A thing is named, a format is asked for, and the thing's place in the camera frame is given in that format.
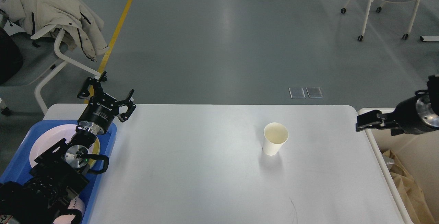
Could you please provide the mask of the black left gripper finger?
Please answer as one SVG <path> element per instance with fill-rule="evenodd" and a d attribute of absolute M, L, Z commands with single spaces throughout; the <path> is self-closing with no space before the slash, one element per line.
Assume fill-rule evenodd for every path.
<path fill-rule="evenodd" d="M 103 91 L 101 82 L 108 80 L 106 74 L 107 72 L 103 72 L 98 79 L 91 77 L 86 78 L 77 94 L 77 98 L 91 99 L 93 96 L 103 96 L 105 93 Z"/>
<path fill-rule="evenodd" d="M 134 110 L 136 109 L 136 105 L 133 102 L 133 94 L 135 91 L 129 91 L 128 95 L 125 99 L 120 100 L 120 101 L 116 101 L 116 107 L 117 108 L 123 108 L 123 107 L 127 107 L 127 110 L 122 113 L 121 111 L 119 111 L 117 118 L 119 119 L 120 122 L 125 122 L 127 121 L 130 116 L 132 115 L 132 113 L 134 112 Z"/>

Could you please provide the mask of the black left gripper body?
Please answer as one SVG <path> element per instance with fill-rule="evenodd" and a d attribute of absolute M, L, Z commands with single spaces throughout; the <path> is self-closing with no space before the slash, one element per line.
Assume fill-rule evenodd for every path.
<path fill-rule="evenodd" d="M 117 100 L 108 94 L 94 95 L 78 119 L 82 128 L 90 128 L 94 135 L 107 133 L 116 115 L 119 114 Z"/>

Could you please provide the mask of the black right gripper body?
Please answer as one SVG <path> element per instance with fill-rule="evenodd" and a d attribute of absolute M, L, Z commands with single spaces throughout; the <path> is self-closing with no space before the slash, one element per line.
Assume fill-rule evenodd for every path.
<path fill-rule="evenodd" d="M 424 134 L 438 131 L 438 113 L 435 112 L 429 94 L 411 97 L 399 103 L 391 113 L 398 128 L 391 135 Z"/>

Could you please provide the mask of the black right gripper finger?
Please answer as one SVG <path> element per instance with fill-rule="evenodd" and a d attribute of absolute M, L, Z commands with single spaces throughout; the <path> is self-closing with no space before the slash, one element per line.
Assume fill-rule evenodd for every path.
<path fill-rule="evenodd" d="M 400 126 L 395 121 L 393 113 L 383 113 L 381 110 L 370 110 L 356 118 L 355 130 L 357 132 L 369 129 L 399 130 Z"/>

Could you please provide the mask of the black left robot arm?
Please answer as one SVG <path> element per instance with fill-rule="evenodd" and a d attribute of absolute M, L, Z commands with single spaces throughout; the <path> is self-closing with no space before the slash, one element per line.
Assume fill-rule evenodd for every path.
<path fill-rule="evenodd" d="M 89 153 L 98 135 L 108 132 L 114 118 L 127 121 L 136 105 L 134 90 L 118 101 L 105 93 L 101 82 L 106 72 L 96 78 L 88 77 L 77 97 L 88 100 L 78 119 L 75 134 L 67 141 L 62 138 L 36 157 L 32 176 L 24 184 L 14 181 L 1 183 L 1 223 L 52 224 L 58 217 L 72 215 L 72 224 L 83 220 L 80 210 L 69 209 L 70 202 L 89 184 L 88 174 L 107 171 L 109 157 Z"/>

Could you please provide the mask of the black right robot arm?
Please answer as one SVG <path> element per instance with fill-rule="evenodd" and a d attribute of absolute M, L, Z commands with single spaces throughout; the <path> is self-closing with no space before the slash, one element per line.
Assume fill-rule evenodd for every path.
<path fill-rule="evenodd" d="M 358 115 L 355 130 L 390 130 L 391 135 L 420 135 L 439 129 L 439 77 L 430 75 L 427 89 L 400 102 L 391 113 L 374 109 Z"/>

